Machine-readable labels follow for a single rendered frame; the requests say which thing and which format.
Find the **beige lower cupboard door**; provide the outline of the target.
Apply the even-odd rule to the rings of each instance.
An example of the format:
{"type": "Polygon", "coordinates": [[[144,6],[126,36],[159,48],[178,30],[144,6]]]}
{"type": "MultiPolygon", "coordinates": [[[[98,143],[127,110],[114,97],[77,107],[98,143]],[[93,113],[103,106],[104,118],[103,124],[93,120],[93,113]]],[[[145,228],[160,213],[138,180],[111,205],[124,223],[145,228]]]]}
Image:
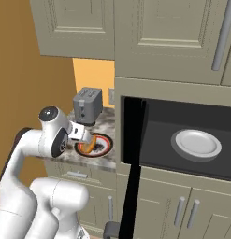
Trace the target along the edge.
{"type": "Polygon", "coordinates": [[[88,189],[90,197],[87,205],[79,211],[79,222],[90,233],[101,233],[109,221],[109,196],[112,197],[113,219],[117,219],[116,190],[92,185],[85,185],[85,187],[88,189]]]}
{"type": "Polygon", "coordinates": [[[178,239],[190,187],[141,178],[133,239],[178,239]],[[179,226],[174,219],[180,197],[185,197],[179,226]]]}
{"type": "Polygon", "coordinates": [[[231,194],[192,188],[179,239],[231,239],[231,194]],[[200,205],[192,228],[187,229],[195,199],[200,205]]]}

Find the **black microwave oven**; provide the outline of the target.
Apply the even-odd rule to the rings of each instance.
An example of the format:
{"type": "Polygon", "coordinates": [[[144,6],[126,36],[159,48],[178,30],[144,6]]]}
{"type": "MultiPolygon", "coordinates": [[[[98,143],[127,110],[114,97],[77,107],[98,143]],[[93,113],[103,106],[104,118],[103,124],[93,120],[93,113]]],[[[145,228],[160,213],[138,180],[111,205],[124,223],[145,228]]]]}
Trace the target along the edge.
{"type": "MultiPolygon", "coordinates": [[[[125,97],[130,96],[121,98],[122,162],[125,97]]],[[[138,99],[146,104],[142,123],[140,165],[231,181],[231,107],[138,99]],[[221,153],[210,162],[191,162],[184,159],[171,146],[173,133],[184,129],[200,130],[214,135],[222,143],[221,153]]]]}

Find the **white plate with red rim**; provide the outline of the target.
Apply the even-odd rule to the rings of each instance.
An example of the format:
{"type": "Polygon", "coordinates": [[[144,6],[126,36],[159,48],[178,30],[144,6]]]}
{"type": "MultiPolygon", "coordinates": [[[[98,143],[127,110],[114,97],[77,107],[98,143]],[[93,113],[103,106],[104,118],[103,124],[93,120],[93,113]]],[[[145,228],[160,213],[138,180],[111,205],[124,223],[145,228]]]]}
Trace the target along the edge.
{"type": "Polygon", "coordinates": [[[75,151],[82,157],[98,158],[107,155],[113,148],[113,140],[106,134],[95,133],[96,144],[90,153],[81,151],[82,143],[76,143],[74,145],[75,151]]]}

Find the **beige upper cupboard door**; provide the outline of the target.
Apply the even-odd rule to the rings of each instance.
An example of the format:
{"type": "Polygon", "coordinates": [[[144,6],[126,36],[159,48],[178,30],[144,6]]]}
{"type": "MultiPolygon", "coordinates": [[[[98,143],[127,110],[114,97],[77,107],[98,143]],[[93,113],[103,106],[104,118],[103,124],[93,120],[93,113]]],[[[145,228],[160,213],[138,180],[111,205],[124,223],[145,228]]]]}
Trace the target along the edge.
{"type": "Polygon", "coordinates": [[[114,60],[114,0],[30,0],[41,55],[114,60]]]}
{"type": "Polygon", "coordinates": [[[218,85],[228,0],[115,0],[115,75],[218,85]]]}

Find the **grey toaster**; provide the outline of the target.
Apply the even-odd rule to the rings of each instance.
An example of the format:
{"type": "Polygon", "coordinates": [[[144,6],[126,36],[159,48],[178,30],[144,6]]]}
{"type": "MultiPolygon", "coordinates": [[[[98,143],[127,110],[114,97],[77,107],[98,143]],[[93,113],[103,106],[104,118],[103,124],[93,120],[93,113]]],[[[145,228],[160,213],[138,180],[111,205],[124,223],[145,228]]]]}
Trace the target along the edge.
{"type": "Polygon", "coordinates": [[[75,121],[92,126],[103,111],[102,90],[83,87],[73,98],[75,121]]]}

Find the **black microwave door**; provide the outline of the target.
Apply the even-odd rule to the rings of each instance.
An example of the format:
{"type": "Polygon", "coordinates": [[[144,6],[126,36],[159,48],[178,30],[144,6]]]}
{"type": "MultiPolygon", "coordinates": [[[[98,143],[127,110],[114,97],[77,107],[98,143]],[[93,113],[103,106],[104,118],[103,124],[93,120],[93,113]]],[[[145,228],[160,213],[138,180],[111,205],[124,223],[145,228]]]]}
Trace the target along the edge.
{"type": "Polygon", "coordinates": [[[146,104],[138,98],[124,98],[123,161],[131,164],[123,204],[119,239],[133,239],[140,180],[139,154],[146,104]]]}

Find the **grey wall socket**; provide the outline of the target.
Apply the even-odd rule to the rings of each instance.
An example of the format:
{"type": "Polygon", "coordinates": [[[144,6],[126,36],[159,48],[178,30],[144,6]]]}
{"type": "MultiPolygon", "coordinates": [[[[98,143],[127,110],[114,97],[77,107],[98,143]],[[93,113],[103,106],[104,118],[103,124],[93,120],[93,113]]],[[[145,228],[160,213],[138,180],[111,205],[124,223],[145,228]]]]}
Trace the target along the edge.
{"type": "Polygon", "coordinates": [[[108,102],[110,105],[115,105],[115,91],[113,88],[108,88],[108,102]]]}

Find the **orange hotdog bun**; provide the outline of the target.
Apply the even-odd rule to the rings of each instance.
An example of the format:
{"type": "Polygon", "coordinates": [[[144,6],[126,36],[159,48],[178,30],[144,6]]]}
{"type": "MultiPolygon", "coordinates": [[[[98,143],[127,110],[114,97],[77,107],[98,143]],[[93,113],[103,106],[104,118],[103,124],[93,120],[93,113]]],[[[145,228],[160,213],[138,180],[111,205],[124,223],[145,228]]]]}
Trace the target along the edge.
{"type": "Polygon", "coordinates": [[[93,134],[90,143],[80,143],[78,149],[82,153],[90,153],[96,144],[96,136],[93,134]]]}

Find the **white microwave turntable plate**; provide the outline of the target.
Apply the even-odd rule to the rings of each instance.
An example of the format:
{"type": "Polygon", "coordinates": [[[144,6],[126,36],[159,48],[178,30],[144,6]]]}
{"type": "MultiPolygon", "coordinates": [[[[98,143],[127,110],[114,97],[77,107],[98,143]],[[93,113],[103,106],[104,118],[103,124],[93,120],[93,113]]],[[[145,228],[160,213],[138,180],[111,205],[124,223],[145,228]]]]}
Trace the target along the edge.
{"type": "Polygon", "coordinates": [[[173,133],[171,146],[180,156],[191,162],[210,162],[222,151],[222,143],[215,136],[194,129],[173,133]]]}

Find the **beige drawer front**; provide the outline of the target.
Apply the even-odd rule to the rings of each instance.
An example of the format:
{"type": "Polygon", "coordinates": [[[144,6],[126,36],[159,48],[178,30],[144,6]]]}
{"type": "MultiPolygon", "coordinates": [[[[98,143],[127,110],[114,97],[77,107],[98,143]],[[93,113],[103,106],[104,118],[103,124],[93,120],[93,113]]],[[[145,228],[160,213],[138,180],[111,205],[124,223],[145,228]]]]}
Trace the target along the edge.
{"type": "Polygon", "coordinates": [[[67,180],[75,180],[85,184],[95,185],[113,190],[116,189],[116,174],[113,172],[103,171],[94,169],[92,167],[85,167],[76,164],[69,164],[65,162],[44,161],[44,165],[48,176],[67,180]],[[68,176],[66,174],[68,171],[87,174],[88,178],[68,176]]]}

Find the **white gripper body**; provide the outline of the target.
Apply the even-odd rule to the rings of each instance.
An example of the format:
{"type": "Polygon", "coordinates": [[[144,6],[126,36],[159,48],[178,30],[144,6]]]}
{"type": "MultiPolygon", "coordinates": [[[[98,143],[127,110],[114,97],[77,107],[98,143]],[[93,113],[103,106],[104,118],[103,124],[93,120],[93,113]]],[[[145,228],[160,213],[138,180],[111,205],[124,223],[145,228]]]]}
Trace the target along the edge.
{"type": "Polygon", "coordinates": [[[90,132],[85,127],[82,127],[82,135],[81,135],[80,141],[83,143],[90,144],[91,140],[92,140],[92,135],[90,134],[90,132]]]}

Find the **beige cupboard door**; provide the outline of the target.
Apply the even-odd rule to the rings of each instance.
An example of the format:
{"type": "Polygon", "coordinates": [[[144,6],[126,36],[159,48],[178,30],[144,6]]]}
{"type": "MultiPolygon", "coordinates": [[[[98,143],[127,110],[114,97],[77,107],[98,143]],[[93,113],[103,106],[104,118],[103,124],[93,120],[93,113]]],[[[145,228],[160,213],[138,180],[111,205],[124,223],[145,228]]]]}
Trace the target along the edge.
{"type": "Polygon", "coordinates": [[[115,0],[115,75],[218,85],[228,0],[115,0]]]}
{"type": "Polygon", "coordinates": [[[30,0],[41,55],[114,60],[114,0],[30,0]]]}
{"type": "Polygon", "coordinates": [[[178,239],[190,187],[141,178],[133,239],[178,239]],[[185,197],[179,226],[174,219],[180,197],[185,197]]]}
{"type": "Polygon", "coordinates": [[[113,219],[117,219],[116,190],[92,185],[85,185],[85,187],[88,189],[90,197],[87,205],[79,211],[79,222],[90,233],[101,233],[109,221],[109,196],[112,197],[113,219]]]}
{"type": "Polygon", "coordinates": [[[231,194],[192,188],[179,239],[231,239],[231,194]],[[195,199],[200,205],[192,228],[187,229],[195,199]]]}

